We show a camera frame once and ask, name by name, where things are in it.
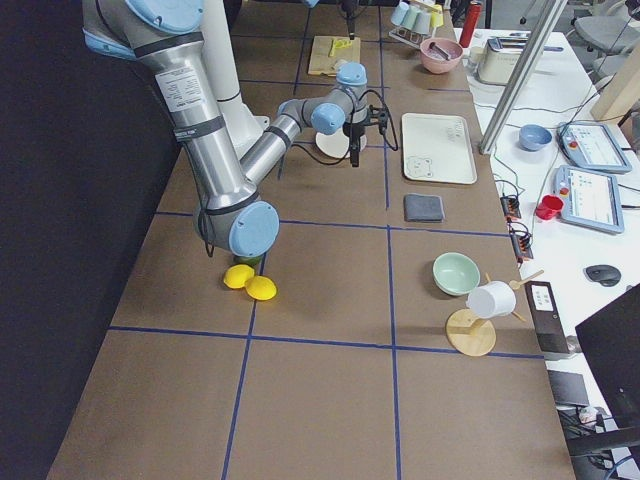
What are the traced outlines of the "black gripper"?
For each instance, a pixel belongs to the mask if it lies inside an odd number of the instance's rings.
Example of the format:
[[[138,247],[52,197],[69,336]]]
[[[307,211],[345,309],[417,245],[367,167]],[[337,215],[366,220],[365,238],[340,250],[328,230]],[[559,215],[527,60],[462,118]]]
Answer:
[[[360,155],[366,147],[366,140],[361,139],[367,127],[375,126],[382,137],[386,136],[390,113],[387,107],[374,107],[370,105],[367,109],[359,111],[364,117],[353,119],[350,115],[343,124],[342,130],[349,141],[349,161],[353,168],[360,165]]]
[[[341,0],[340,9],[343,18],[348,22],[348,34],[350,40],[355,39],[355,20],[360,14],[360,5],[358,0]]]

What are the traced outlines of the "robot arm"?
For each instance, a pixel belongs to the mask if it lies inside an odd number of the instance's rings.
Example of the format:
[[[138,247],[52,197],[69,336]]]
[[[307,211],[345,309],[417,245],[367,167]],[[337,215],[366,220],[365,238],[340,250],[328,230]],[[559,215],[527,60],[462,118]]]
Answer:
[[[371,6],[391,7],[396,1],[358,1],[358,0],[338,0],[338,1],[318,1],[318,0],[302,0],[301,4],[309,10],[315,8],[318,4],[335,4],[337,13],[346,25],[347,38],[354,40],[356,38],[356,20]]]
[[[369,104],[366,70],[357,62],[339,67],[326,95],[286,101],[274,120],[253,116],[221,1],[85,1],[82,8],[90,50],[153,73],[198,189],[195,229],[210,247],[248,258],[272,247],[279,216],[258,186],[304,129],[343,131],[353,166],[365,128],[386,130],[389,111]]]

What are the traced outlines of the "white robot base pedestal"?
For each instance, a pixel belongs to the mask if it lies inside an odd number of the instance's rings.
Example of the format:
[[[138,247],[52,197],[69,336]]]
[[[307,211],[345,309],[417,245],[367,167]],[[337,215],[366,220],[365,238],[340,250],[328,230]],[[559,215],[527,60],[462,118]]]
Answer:
[[[244,103],[222,0],[206,0],[201,20],[203,61],[209,84],[226,122],[235,152],[241,158],[269,126]]]

